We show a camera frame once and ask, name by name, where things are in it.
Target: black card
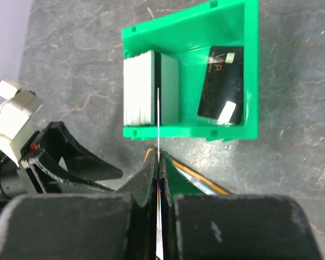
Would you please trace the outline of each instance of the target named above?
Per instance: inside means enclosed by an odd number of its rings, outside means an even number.
[[[243,114],[243,47],[211,47],[198,115],[239,124]]]

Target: green plastic bin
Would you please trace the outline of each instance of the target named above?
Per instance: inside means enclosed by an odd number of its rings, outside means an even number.
[[[258,0],[213,0],[123,30],[125,58],[154,50],[179,60],[179,123],[161,126],[161,137],[257,138],[258,19]],[[211,46],[244,47],[244,114],[239,125],[220,126],[197,115]],[[158,130],[124,127],[123,135],[151,139]]]

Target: green tray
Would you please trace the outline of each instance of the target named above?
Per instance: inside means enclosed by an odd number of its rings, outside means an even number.
[[[258,0],[214,0],[123,30],[125,58],[154,50],[179,60],[179,123],[161,126],[161,137],[258,137],[258,17]],[[244,46],[244,112],[239,125],[219,126],[197,115],[211,46]],[[124,127],[123,135],[151,139],[158,130]]]

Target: concrete floor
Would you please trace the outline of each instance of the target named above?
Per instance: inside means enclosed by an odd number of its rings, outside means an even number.
[[[203,1],[36,0],[20,80],[45,103],[43,128],[63,120],[121,168],[119,187],[156,141],[122,137],[121,29]],[[261,1],[261,126],[254,141],[163,139],[162,148],[236,193],[279,193],[305,209],[325,256],[325,0]]]

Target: stack of white cards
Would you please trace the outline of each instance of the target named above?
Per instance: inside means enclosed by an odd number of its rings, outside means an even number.
[[[148,51],[124,60],[125,126],[157,124],[157,89],[160,89],[161,124],[179,118],[179,63],[164,54]]]

